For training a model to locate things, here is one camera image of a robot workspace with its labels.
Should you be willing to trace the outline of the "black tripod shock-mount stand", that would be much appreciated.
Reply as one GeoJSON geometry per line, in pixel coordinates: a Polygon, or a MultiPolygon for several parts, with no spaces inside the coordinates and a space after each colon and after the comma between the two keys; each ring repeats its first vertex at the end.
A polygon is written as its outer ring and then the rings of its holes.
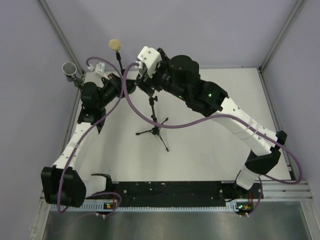
{"type": "MultiPolygon", "coordinates": [[[[158,123],[158,119],[156,117],[156,112],[155,112],[155,102],[158,101],[158,97],[157,96],[150,96],[149,97],[149,105],[151,106],[151,111],[152,111],[152,115],[151,115],[151,119],[154,123],[158,123]]],[[[154,125],[153,128],[149,129],[149,130],[145,130],[145,131],[141,131],[141,132],[136,132],[135,135],[136,136],[140,136],[142,134],[146,134],[146,133],[151,133],[154,136],[158,136],[159,139],[162,141],[165,150],[167,152],[169,152],[169,148],[167,147],[167,145],[165,144],[165,141],[163,140],[161,134],[160,134],[160,130],[161,128],[159,126],[154,125]]]]}

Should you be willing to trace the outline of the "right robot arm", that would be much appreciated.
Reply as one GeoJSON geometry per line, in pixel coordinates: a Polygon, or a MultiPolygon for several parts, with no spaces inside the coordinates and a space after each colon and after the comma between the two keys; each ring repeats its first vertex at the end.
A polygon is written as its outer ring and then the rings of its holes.
{"type": "Polygon", "coordinates": [[[273,131],[244,112],[218,84],[201,79],[200,65],[187,55],[169,58],[162,48],[144,46],[137,56],[136,85],[152,96],[166,91],[185,102],[194,112],[211,119],[243,141],[250,153],[236,176],[233,192],[245,198],[254,182],[279,162],[284,131],[273,131]]]}

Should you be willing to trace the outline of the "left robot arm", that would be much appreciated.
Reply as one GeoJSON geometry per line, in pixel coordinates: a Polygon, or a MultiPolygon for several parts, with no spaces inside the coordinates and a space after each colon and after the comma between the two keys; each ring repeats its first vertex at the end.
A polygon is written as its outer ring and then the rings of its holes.
{"type": "Polygon", "coordinates": [[[80,89],[81,110],[70,141],[51,167],[41,171],[45,201],[79,208],[86,198],[98,194],[109,198],[114,191],[111,177],[91,167],[80,169],[105,123],[106,106],[121,98],[122,81],[114,73],[101,77],[102,86],[84,83],[80,89]]]}

